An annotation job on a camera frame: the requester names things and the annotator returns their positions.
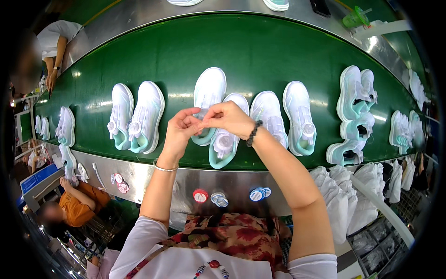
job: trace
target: bracelet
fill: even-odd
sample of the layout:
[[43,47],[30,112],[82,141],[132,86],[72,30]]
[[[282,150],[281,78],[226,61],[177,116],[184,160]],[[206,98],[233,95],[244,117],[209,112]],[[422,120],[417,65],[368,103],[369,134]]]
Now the bracelet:
[[178,167],[173,168],[173,169],[163,169],[163,168],[157,166],[157,162],[158,162],[158,158],[156,158],[155,161],[153,161],[153,166],[154,166],[157,170],[160,170],[160,171],[176,171],[176,170],[180,167],[180,166],[178,165]]
[[247,147],[252,147],[252,141],[254,140],[254,137],[256,136],[257,133],[257,128],[259,126],[262,126],[263,121],[262,120],[258,120],[256,121],[256,123],[254,124],[254,129],[252,130],[251,134],[249,135],[248,140],[246,141],[246,146]]

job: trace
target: green plastic cup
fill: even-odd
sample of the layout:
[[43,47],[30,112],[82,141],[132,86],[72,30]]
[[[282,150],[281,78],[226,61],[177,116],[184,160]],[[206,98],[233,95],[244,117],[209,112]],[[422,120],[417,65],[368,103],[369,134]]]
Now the green plastic cup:
[[342,22],[347,28],[353,28],[358,27],[361,25],[370,25],[370,21],[368,20],[368,17],[363,13],[364,11],[358,7],[355,6],[355,9],[348,15],[346,15]]

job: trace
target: black beaded bracelet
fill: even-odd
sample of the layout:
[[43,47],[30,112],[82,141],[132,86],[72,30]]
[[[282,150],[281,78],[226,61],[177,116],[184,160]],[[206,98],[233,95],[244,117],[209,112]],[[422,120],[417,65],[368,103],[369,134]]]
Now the black beaded bracelet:
[[247,147],[252,147],[252,141],[254,140],[254,137],[256,136],[257,128],[262,126],[262,124],[263,124],[262,120],[258,120],[254,124],[254,129],[252,130],[251,134],[249,135],[248,140],[246,141],[246,146]]

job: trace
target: orange shirt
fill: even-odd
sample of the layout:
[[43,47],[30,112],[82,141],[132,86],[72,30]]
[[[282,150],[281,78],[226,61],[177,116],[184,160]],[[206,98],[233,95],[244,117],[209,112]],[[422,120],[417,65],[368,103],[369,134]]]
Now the orange shirt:
[[110,196],[107,193],[82,181],[79,181],[76,189],[94,200],[96,208],[95,211],[92,211],[86,204],[81,203],[70,193],[63,193],[59,205],[65,209],[66,223],[71,227],[83,226],[110,201]]

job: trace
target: silver bangle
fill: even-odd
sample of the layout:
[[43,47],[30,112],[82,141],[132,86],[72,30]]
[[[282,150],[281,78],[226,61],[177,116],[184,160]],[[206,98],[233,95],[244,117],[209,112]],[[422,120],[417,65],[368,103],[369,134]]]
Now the silver bangle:
[[163,169],[157,166],[157,162],[158,162],[158,158],[155,159],[155,161],[153,161],[153,166],[160,171],[176,171],[180,166],[178,165],[178,167],[173,168],[173,169]]

